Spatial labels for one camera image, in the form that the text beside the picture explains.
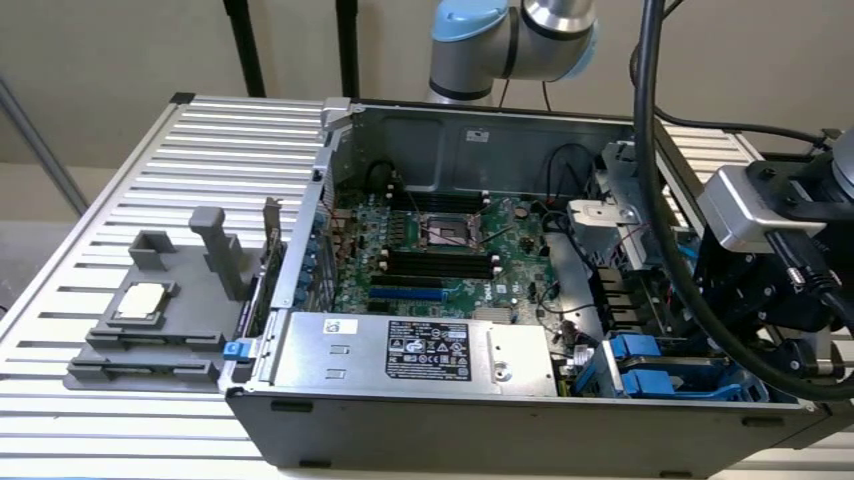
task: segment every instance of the slotted aluminum surface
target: slotted aluminum surface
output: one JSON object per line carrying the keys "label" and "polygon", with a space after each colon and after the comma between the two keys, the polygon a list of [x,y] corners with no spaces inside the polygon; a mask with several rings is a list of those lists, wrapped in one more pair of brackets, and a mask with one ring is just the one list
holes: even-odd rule
{"label": "slotted aluminum surface", "polygon": [[[318,102],[196,97],[158,118],[0,324],[0,476],[436,477],[278,471],[261,460],[218,395],[81,392],[61,385],[65,363],[130,264],[126,246],[141,228],[167,231],[177,244],[198,244],[185,228],[190,209],[220,205],[225,230],[242,245],[260,246],[260,207],[272,195],[282,198],[288,236],[320,147],[320,110]],[[669,128],[701,180],[723,162],[755,159],[731,135]],[[854,358],[854,342],[840,346]],[[805,450],[767,450],[713,478],[841,480],[851,471],[854,430]]]}

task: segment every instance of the silver robot arm segment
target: silver robot arm segment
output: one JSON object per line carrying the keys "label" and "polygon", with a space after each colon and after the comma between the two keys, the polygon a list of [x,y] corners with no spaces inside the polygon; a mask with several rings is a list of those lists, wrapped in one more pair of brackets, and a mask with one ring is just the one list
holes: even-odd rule
{"label": "silver robot arm segment", "polygon": [[494,79],[553,82],[593,54],[592,0],[442,0],[432,29],[426,101],[488,105]]}

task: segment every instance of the power supply label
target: power supply label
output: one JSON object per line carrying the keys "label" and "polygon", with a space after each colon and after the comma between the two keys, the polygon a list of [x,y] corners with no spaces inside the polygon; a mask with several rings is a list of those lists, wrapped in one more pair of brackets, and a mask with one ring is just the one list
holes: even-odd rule
{"label": "power supply label", "polygon": [[385,374],[408,380],[470,381],[468,325],[388,322]]}

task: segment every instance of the motherboard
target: motherboard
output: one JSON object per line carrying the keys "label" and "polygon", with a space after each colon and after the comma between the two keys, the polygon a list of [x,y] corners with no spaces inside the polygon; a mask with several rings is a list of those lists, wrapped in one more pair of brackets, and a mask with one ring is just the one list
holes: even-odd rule
{"label": "motherboard", "polygon": [[334,311],[550,330],[558,319],[542,295],[553,276],[538,203],[485,192],[342,192],[332,218]]}

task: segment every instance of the white label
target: white label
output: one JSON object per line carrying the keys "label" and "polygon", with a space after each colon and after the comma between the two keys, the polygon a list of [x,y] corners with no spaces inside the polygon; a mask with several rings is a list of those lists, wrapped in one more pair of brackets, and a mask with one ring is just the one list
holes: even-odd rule
{"label": "white label", "polygon": [[486,132],[484,130],[466,130],[465,131],[465,141],[466,142],[486,143],[489,141],[489,132]]}
{"label": "white label", "polygon": [[358,330],[354,318],[326,318],[322,322],[322,333],[353,335]]}

